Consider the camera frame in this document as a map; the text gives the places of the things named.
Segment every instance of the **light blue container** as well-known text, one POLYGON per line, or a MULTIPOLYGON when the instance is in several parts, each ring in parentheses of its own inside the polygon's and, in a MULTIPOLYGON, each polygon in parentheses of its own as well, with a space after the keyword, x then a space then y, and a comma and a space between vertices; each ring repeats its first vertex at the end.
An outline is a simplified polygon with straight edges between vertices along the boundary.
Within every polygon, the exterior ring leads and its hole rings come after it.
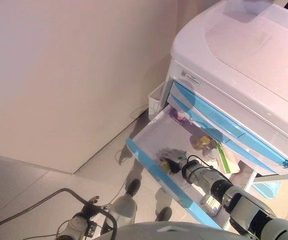
POLYGON ((277 196, 280 182, 268 182, 253 184, 253 187, 265 198, 274 199, 277 196))

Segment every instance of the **white drawer unit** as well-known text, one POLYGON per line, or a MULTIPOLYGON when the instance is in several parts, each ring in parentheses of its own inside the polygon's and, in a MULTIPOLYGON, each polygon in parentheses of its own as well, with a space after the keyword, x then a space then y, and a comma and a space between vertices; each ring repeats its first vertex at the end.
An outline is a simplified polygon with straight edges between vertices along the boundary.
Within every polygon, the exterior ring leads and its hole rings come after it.
POLYGON ((257 173, 288 176, 288 10, 268 1, 223 0, 176 36, 159 114, 127 145, 150 174, 201 224, 229 227, 200 205, 205 193, 159 167, 164 149, 203 159, 192 141, 207 135, 228 149, 246 191, 257 173), (174 111, 185 118, 175 120, 174 111))
MULTIPOLYGON (((211 217, 199 206, 201 199, 205 196, 201 189, 196 190, 188 184, 180 172, 168 175, 159 167, 160 152, 169 148, 187 151, 188 155, 195 154, 204 159, 201 150, 193 149, 191 139, 206 135, 206 133, 188 120, 180 125, 171 117, 172 109, 168 105, 134 139, 129 138, 127 140, 128 148, 160 185, 197 221, 208 226, 228 229, 229 215, 223 209, 220 209, 215 217, 211 217)), ((236 153, 236 156, 240 161, 241 171, 233 174, 230 180, 247 191, 256 172, 243 163, 244 158, 241 155, 236 153)))

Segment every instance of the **blue drawer trim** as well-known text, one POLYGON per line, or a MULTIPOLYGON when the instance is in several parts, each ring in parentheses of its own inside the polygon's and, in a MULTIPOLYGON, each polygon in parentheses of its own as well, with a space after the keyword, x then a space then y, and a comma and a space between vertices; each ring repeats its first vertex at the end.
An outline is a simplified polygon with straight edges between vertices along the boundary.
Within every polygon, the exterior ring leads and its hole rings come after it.
MULTIPOLYGON (((182 102, 180 102, 176 97, 174 97, 173 95, 171 95, 175 102, 178 104, 178 106, 189 115, 189 117, 191 117, 195 122, 197 122, 201 128, 207 132, 211 137, 213 137, 216 141, 222 142, 223 139, 223 134, 218 131, 217 129, 213 128, 213 126, 211 126, 209 123, 207 123, 206 121, 204 121, 200 116, 198 116, 196 113, 194 113, 190 108, 188 108, 186 105, 184 105, 182 102)), ((270 167, 266 166, 265 164, 263 164, 261 161, 259 161, 257 158, 255 158, 254 156, 252 156, 250 153, 248 153, 247 151, 245 151, 243 148, 241 148, 239 145, 237 145, 236 143, 234 143, 233 141, 231 141, 229 138, 227 141, 225 141, 225 144, 230 147, 233 151, 237 152, 238 154, 244 156, 245 158, 249 159, 250 161, 252 161, 253 163, 257 164, 258 166, 261 166, 273 173, 275 173, 274 170, 272 170, 270 167)))
POLYGON ((148 172, 158 181, 166 184, 169 189, 180 199, 179 204, 185 208, 198 222, 201 224, 221 229, 221 227, 209 217, 200 206, 192 201, 162 169, 148 157, 130 138, 126 140, 126 144, 134 156, 144 165, 148 172))
POLYGON ((248 130, 240 126, 238 123, 218 111, 216 108, 196 96, 194 93, 174 81, 176 88, 182 93, 182 95, 204 116, 210 121, 216 124, 218 127, 228 132, 233 137, 237 138, 240 142, 244 143, 251 149, 260 153, 261 155, 271 159, 281 166, 287 165, 287 160, 284 159, 279 153, 251 134, 248 130))

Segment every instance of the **white floor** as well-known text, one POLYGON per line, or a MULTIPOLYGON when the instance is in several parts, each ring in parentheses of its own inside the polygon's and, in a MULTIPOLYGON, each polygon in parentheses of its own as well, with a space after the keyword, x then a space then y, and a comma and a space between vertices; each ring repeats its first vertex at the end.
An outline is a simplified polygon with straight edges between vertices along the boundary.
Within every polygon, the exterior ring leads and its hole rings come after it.
MULTIPOLYGON (((134 161, 125 147, 125 140, 134 137, 147 123, 147 116, 131 124, 75 175, 42 170, 20 162, 0 160, 0 220, 36 203, 59 188, 71 188, 85 199, 100 196, 99 204, 108 203, 116 195, 127 176, 141 178, 141 188, 135 196, 138 205, 136 222, 153 221, 156 211, 171 206, 171 221, 196 222, 181 206, 171 200, 159 184, 134 161)), ((281 217, 288 219, 288 182, 283 183, 278 196, 264 200, 281 217)), ((63 221, 81 209, 82 205, 68 193, 60 193, 38 208, 0 227, 0 239, 20 240, 30 236, 56 232, 63 221)), ((95 220, 102 225, 103 216, 95 220)))

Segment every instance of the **beige wall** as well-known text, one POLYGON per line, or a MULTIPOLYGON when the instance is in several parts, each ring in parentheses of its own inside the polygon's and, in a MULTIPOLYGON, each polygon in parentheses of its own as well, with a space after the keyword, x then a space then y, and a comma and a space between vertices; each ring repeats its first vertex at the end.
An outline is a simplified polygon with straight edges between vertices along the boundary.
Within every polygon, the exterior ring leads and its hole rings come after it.
POLYGON ((179 2, 0 0, 0 156, 76 171, 164 80, 179 2))

